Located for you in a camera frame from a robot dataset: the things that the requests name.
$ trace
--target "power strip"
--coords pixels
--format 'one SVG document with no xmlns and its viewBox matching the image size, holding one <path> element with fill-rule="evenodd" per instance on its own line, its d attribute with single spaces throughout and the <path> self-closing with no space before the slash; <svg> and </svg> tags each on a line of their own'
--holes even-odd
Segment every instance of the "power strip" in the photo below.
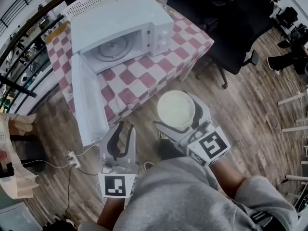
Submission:
<svg viewBox="0 0 308 231">
<path fill-rule="evenodd" d="M 81 167 L 81 164 L 80 164 L 80 162 L 79 162 L 75 152 L 68 151 L 67 153 L 68 153 L 68 156 L 70 157 L 69 164 L 70 165 L 74 165 L 75 164 L 76 168 Z"/>
</svg>

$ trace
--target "white cable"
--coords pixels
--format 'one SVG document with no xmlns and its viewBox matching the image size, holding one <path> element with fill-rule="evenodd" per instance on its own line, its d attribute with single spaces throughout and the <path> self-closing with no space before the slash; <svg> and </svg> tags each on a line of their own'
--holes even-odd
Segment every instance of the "white cable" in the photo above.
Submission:
<svg viewBox="0 0 308 231">
<path fill-rule="evenodd" d="M 98 186 L 99 183 L 100 183 L 99 181 L 96 183 L 95 189 L 96 189 L 96 192 L 98 193 L 98 195 L 102 198 L 102 202 L 103 202 L 104 205 L 105 205 L 106 202 L 104 201 L 104 197 L 103 197 L 103 196 L 99 193 L 99 191 L 97 190 L 97 186 Z"/>
<path fill-rule="evenodd" d="M 93 144 L 92 146 L 90 146 L 86 151 L 84 151 L 83 153 L 76 155 L 76 156 L 82 156 L 84 153 L 86 153 L 89 149 L 91 149 L 93 146 L 96 146 L 96 144 Z"/>
<path fill-rule="evenodd" d="M 35 160 L 35 161 L 32 161 L 32 162 L 24 163 L 24 164 L 22 164 L 22 165 L 25 165 L 25 164 L 31 164 L 31 163 L 33 163 L 33 162 L 38 162 L 38 161 L 45 162 L 45 163 L 47 163 L 47 164 L 49 164 L 49 165 L 51 165 L 51 166 L 53 166 L 53 167 L 55 167 L 55 168 L 63 168 L 63 167 L 67 167 L 67 166 L 69 166 L 69 164 L 67 164 L 67 165 L 62 166 L 62 167 L 57 167 L 57 166 L 52 165 L 51 163 L 46 162 L 46 161 L 44 161 L 44 160 Z"/>
</svg>

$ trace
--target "railing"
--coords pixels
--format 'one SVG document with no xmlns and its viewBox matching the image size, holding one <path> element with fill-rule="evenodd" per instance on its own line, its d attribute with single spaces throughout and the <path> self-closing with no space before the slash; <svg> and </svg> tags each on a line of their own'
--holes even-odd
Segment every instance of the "railing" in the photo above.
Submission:
<svg viewBox="0 0 308 231">
<path fill-rule="evenodd" d="M 0 19 L 0 36 L 8 28 L 13 19 L 28 6 L 32 0 L 16 0 Z"/>
<path fill-rule="evenodd" d="M 50 10 L 58 6 L 60 3 L 62 3 L 64 0 L 53 0 L 50 3 L 48 3 L 46 6 L 44 6 L 41 10 L 39 10 L 31 19 L 29 19 L 26 24 L 20 28 L 20 30 L 17 32 L 17 34 L 13 37 L 11 40 L 9 46 L 7 49 L 4 51 L 2 56 L 0 57 L 0 66 L 4 63 L 6 57 L 9 55 L 11 51 L 14 50 L 15 46 L 18 44 L 20 39 L 25 35 L 25 33 L 41 19 L 44 15 L 46 15 Z M 10 109 L 12 108 L 13 104 L 15 103 L 16 99 L 20 96 L 21 93 L 25 93 L 25 97 L 20 101 L 18 106 L 14 109 L 14 113 L 17 113 L 18 110 L 21 108 L 23 103 L 26 101 L 26 99 L 31 96 L 31 97 L 36 97 L 36 93 L 34 90 L 39 86 L 39 84 L 52 72 L 52 69 L 47 71 L 42 78 L 40 78 L 39 81 L 36 82 L 36 84 L 31 85 L 30 88 L 28 84 L 33 81 L 34 77 L 42 70 L 42 68 L 49 63 L 49 59 L 45 62 L 43 62 L 38 68 L 36 69 L 31 69 L 31 75 L 26 79 L 26 81 L 23 82 L 22 85 L 18 85 L 17 82 L 20 81 L 20 78 L 23 76 L 23 74 L 28 71 L 30 67 L 33 65 L 33 63 L 37 60 L 38 57 L 42 56 L 43 54 L 47 54 L 46 51 L 46 46 L 43 46 L 40 49 L 37 49 L 35 54 L 31 57 L 31 59 L 28 59 L 27 63 L 25 66 L 22 66 L 19 68 L 19 72 L 16 74 L 16 77 L 11 79 L 9 78 L 10 74 L 13 73 L 13 71 L 16 70 L 19 61 L 22 59 L 23 55 L 28 52 L 30 47 L 35 44 L 38 40 L 40 40 L 41 36 L 45 34 L 48 30 L 51 28 L 55 27 L 61 20 L 63 19 L 62 15 L 59 15 L 56 20 L 53 22 L 50 22 L 41 32 L 34 37 L 33 40 L 31 40 L 27 46 L 17 55 L 17 57 L 14 59 L 13 63 L 10 65 L 10 68 L 7 70 L 5 76 L 0 75 L 0 86 L 3 84 L 6 85 L 6 90 L 3 95 L 3 98 L 0 102 L 0 109 L 5 106 L 5 112 L 10 112 Z M 11 99 L 9 105 L 5 105 L 6 101 L 8 100 L 9 95 L 12 96 L 13 93 L 13 99 Z"/>
</svg>

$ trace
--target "white microwave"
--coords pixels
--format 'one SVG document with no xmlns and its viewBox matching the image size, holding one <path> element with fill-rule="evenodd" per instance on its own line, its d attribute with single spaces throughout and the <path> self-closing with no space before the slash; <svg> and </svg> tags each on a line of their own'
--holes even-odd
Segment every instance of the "white microwave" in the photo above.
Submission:
<svg viewBox="0 0 308 231">
<path fill-rule="evenodd" d="M 73 55 L 100 73 L 124 61 L 169 49 L 174 21 L 155 0 L 97 4 L 71 22 Z"/>
<path fill-rule="evenodd" d="M 148 52 L 166 52 L 173 26 L 155 0 L 97 4 L 71 21 L 74 104 L 84 146 L 109 130 L 97 73 Z"/>
</svg>

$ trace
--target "red and white checkered tablecloth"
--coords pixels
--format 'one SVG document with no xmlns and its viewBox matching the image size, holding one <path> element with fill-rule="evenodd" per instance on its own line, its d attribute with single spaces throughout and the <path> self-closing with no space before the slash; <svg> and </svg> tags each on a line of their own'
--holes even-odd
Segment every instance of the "red and white checkered tablecloth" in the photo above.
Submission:
<svg viewBox="0 0 308 231">
<path fill-rule="evenodd" d="M 105 113 L 115 124 L 180 75 L 183 80 L 214 41 L 187 18 L 174 11 L 175 25 L 169 51 L 146 54 L 98 74 Z M 63 95 L 75 115 L 71 72 L 71 28 L 67 23 L 47 43 L 48 55 Z"/>
</svg>

